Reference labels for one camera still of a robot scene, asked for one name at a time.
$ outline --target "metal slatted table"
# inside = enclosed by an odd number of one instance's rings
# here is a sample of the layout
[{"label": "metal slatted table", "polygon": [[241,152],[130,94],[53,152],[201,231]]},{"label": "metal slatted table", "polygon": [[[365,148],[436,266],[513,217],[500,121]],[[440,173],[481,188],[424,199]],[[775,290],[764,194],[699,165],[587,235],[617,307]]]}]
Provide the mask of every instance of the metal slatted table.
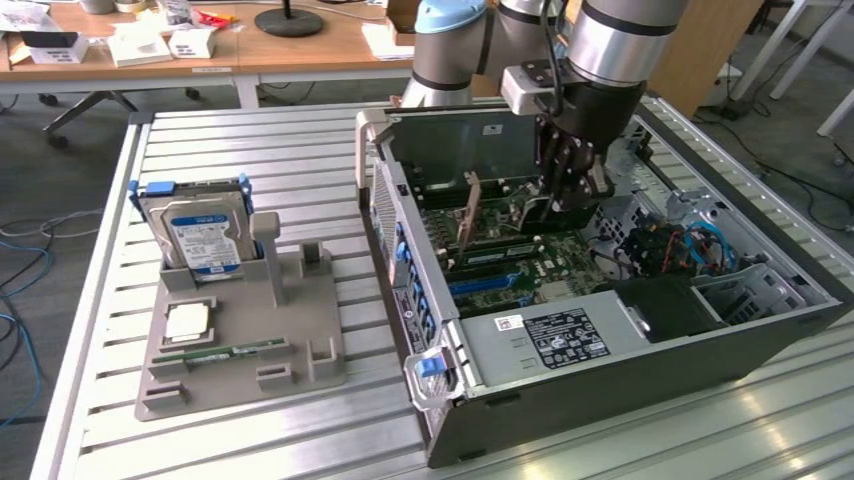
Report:
[{"label": "metal slatted table", "polygon": [[[851,257],[668,106],[644,102],[854,289]],[[129,126],[32,478],[851,475],[854,318],[792,345],[738,382],[457,466],[424,467],[355,202],[353,118],[381,106],[165,113]],[[676,185],[696,184],[664,146],[653,142],[652,149]],[[238,173],[252,178],[256,208],[279,213],[279,250],[312,238],[332,251],[349,378],[329,390],[137,422],[132,403],[160,252],[125,200],[126,182]]]}]

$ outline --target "floor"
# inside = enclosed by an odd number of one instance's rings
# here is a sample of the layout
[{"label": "floor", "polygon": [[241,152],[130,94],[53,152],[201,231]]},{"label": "floor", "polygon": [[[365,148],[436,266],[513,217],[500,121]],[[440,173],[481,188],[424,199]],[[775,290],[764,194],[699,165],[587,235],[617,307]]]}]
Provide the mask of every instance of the floor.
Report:
[{"label": "floor", "polygon": [[[734,64],[742,70],[766,38],[755,36],[743,39],[734,54]],[[399,94],[404,85],[404,80],[328,82],[315,85],[308,92],[309,84],[293,84],[284,89],[271,88],[268,91],[281,100],[271,97],[262,105],[288,104],[307,93],[303,104],[383,100],[388,95]],[[784,99],[766,101],[772,111],[770,118],[750,115],[728,123],[763,162],[847,194],[848,198],[854,191],[854,179],[848,177],[854,173],[854,166],[832,165],[832,144],[814,132],[851,86],[854,72],[816,58]],[[149,111],[237,107],[232,88],[206,87],[200,90],[200,102],[186,99],[180,89],[130,93],[128,98],[140,109]],[[60,95],[58,98],[62,105],[69,105],[80,95]],[[8,104],[10,99],[4,97],[0,101]],[[72,147],[61,152],[44,144],[38,131],[57,112],[57,109],[42,106],[34,96],[28,95],[20,98],[13,110],[0,115],[0,145],[4,147],[0,153],[0,224],[26,218],[46,219],[102,205],[124,135],[125,112],[112,103],[88,112],[84,120],[62,129],[61,133],[69,138]],[[711,112],[700,112],[700,116],[715,118]],[[740,161],[755,166],[726,130],[715,125],[703,125],[703,129]],[[838,132],[847,132],[854,139],[854,115],[846,119]],[[807,196],[800,187],[775,174],[766,181],[795,207],[806,209]],[[854,223],[840,201],[823,194],[815,196],[815,214],[822,221],[839,226]],[[96,221],[96,218],[82,218],[64,232],[84,230]],[[852,234],[827,233],[848,252],[854,252]],[[13,240],[20,245],[42,246],[46,239],[36,236]],[[41,398],[26,413],[29,417],[46,413],[50,385],[58,372],[93,242],[94,236],[56,240],[52,246],[54,264],[49,275],[25,293],[10,299],[29,327],[46,378]],[[30,254],[4,252],[0,256],[0,278],[6,278],[29,258]],[[0,358],[8,354],[8,343],[0,344]],[[20,355],[9,368],[0,372],[0,416],[5,417],[25,404],[32,389],[32,367],[25,355]],[[28,476],[41,431],[41,423],[37,418],[33,420],[33,423],[0,430],[0,477],[4,479],[18,480]]]}]

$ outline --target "wooden desk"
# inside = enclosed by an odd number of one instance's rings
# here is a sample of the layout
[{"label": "wooden desk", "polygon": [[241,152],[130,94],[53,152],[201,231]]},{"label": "wooden desk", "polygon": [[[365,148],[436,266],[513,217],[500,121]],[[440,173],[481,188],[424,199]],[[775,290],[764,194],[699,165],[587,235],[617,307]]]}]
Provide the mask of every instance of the wooden desk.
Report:
[{"label": "wooden desk", "polygon": [[[10,34],[0,41],[0,92],[2,94],[134,90],[233,85],[240,106],[257,108],[254,87],[262,82],[405,78],[408,61],[383,62],[371,55],[361,37],[363,21],[317,12],[327,21],[320,34],[284,39],[254,27],[254,15],[275,5],[201,5],[202,9],[237,17],[245,29],[216,33],[210,59],[180,59],[116,68],[105,45],[89,47],[82,63],[36,65],[30,59],[9,66],[8,52],[20,43]],[[335,7],[365,17],[380,17],[384,10],[367,5]],[[105,37],[112,24],[133,21],[129,14],[88,15],[76,4],[53,4],[50,16],[65,31]]]}]

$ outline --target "round black base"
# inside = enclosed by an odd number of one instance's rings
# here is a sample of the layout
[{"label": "round black base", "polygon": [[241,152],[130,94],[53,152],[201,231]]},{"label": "round black base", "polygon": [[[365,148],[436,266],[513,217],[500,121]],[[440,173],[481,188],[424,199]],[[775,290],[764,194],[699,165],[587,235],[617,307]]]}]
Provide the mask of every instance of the round black base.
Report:
[{"label": "round black base", "polygon": [[285,18],[284,9],[276,8],[257,14],[254,25],[276,37],[307,37],[323,30],[323,18],[305,10],[291,10]]}]

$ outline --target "hard drive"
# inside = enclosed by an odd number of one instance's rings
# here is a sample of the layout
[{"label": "hard drive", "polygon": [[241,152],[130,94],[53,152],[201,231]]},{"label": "hard drive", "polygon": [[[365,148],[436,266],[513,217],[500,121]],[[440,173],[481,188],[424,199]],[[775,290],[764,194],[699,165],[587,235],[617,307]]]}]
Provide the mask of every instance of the hard drive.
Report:
[{"label": "hard drive", "polygon": [[258,258],[249,234],[250,185],[245,176],[209,182],[130,185],[162,251],[165,268],[188,268],[197,281],[241,275],[240,264]]}]

